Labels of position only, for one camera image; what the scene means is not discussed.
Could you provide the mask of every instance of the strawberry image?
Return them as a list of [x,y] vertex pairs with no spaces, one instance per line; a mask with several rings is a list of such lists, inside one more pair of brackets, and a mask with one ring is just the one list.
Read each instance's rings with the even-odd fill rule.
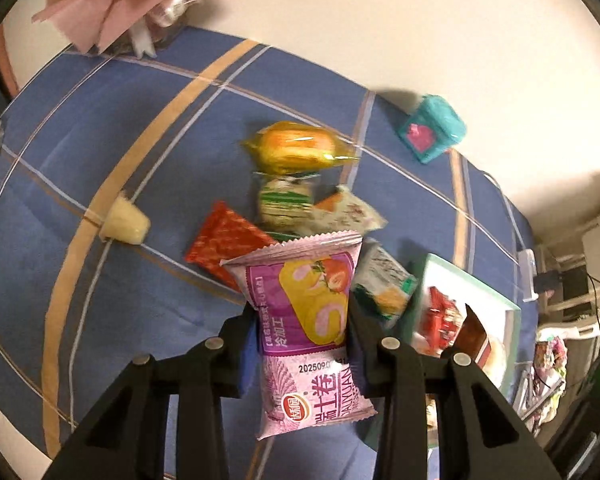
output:
[[349,266],[340,260],[321,260],[325,281],[331,292],[344,292],[349,285]]

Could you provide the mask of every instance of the purple label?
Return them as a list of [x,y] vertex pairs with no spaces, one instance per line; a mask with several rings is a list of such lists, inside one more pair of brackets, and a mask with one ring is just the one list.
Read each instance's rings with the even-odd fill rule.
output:
[[299,355],[342,345],[352,276],[349,253],[247,267],[263,352]]
[[423,124],[410,124],[406,137],[419,153],[426,152],[436,142],[436,134]]

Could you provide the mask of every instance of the teal tray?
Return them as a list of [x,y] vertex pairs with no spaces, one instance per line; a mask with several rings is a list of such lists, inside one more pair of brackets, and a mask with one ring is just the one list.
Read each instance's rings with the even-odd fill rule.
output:
[[[452,300],[456,300],[459,306],[463,306],[465,303],[469,304],[484,325],[485,330],[504,343],[507,350],[507,370],[499,390],[506,395],[513,379],[518,353],[522,318],[520,307],[490,286],[435,254],[428,254],[426,258],[417,262],[413,274],[420,279],[420,284],[392,335],[402,342],[411,342],[413,332],[420,324],[422,313],[425,307],[429,306],[427,291],[430,286],[436,286],[440,292]],[[371,449],[378,450],[382,430],[383,405],[381,400],[375,401],[374,405],[378,414],[371,420],[358,423],[356,431],[365,444]],[[428,440],[429,447],[437,446],[437,431],[429,431]]]

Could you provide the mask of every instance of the teal tissue package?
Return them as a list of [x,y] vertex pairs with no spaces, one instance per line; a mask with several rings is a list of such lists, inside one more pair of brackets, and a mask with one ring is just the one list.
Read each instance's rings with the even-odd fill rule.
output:
[[446,100],[425,95],[398,137],[426,164],[464,139],[466,125]]

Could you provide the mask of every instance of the metal screw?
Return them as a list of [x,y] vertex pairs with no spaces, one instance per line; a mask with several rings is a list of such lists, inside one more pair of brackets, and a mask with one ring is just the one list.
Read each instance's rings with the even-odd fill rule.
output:
[[136,366],[142,366],[147,364],[149,362],[149,359],[151,359],[151,356],[149,354],[140,354],[134,357],[132,362]]
[[454,361],[457,365],[460,366],[468,366],[471,364],[471,358],[467,354],[463,354],[462,352],[454,355]]
[[400,340],[395,337],[385,337],[380,344],[387,350],[397,350],[400,348]]
[[219,350],[224,346],[224,341],[221,337],[210,337],[205,341],[205,346],[209,350]]

